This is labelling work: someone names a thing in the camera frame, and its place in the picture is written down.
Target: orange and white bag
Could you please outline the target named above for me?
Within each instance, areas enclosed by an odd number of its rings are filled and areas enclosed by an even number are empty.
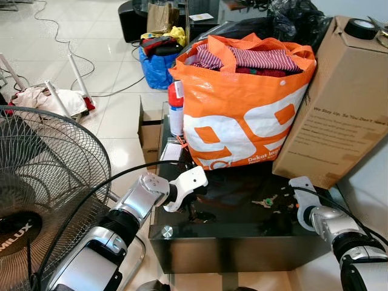
[[[197,46],[223,64],[220,71],[189,65]],[[243,50],[285,50],[301,73],[276,78],[235,73],[228,46]],[[184,87],[184,136],[191,156],[205,170],[273,161],[287,137],[316,66],[310,46],[259,39],[209,36],[176,59],[171,75]]]

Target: cardboard box flap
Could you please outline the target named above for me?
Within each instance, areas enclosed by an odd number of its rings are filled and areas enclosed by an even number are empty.
[[[346,16],[336,16],[336,29],[334,30],[334,33],[340,33],[341,38],[343,39],[344,43],[348,47],[355,47],[357,49],[362,50],[373,50],[375,52],[380,53],[388,53],[388,48],[382,46],[376,38],[371,40],[366,39],[359,39],[355,38],[354,36],[348,35],[344,29],[351,17]]]

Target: electric fan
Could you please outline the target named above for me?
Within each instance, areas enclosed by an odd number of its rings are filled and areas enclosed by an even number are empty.
[[[93,186],[110,178],[97,138],[50,112],[0,106],[0,289],[30,290],[58,229]],[[108,211],[110,184],[91,196],[66,227],[45,265],[60,260]]]

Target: silver robotic arm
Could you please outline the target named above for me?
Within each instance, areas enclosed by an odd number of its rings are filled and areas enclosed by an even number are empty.
[[[206,185],[202,167],[188,170],[171,182],[151,173],[141,175],[98,226],[62,260],[46,290],[117,290],[122,279],[119,266],[152,207],[177,211],[187,195]]]
[[[307,177],[291,179],[289,184],[315,192]],[[344,291],[388,290],[388,256],[377,240],[367,236],[344,212],[322,206],[317,196],[295,190],[295,198],[299,223],[319,234],[336,256]]]

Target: striped shirt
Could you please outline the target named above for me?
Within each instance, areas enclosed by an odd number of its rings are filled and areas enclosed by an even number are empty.
[[[285,50],[241,50],[228,47],[237,60],[238,67],[256,69],[274,69],[290,72],[300,72],[301,69],[286,55]],[[222,67],[221,60],[209,52],[207,44],[197,46],[198,62],[193,64],[206,69],[219,69]]]

